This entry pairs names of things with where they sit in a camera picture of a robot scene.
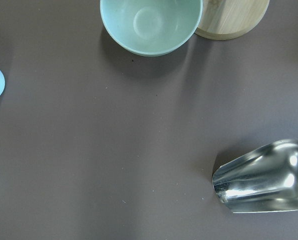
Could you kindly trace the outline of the green bowl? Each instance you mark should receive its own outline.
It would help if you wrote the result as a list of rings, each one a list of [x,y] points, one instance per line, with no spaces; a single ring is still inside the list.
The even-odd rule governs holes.
[[[102,0],[99,7],[111,38],[144,57],[163,56],[182,46],[203,12],[201,0]]]

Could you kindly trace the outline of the wooden cup stand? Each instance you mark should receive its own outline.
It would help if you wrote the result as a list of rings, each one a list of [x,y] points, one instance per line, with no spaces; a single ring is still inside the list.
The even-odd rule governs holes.
[[[204,0],[195,34],[217,41],[239,38],[264,17],[269,0]]]

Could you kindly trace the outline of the metal scoop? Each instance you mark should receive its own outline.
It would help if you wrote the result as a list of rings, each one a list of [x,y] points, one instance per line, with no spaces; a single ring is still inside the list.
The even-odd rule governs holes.
[[[298,139],[283,139],[220,166],[214,191],[233,213],[298,211]]]

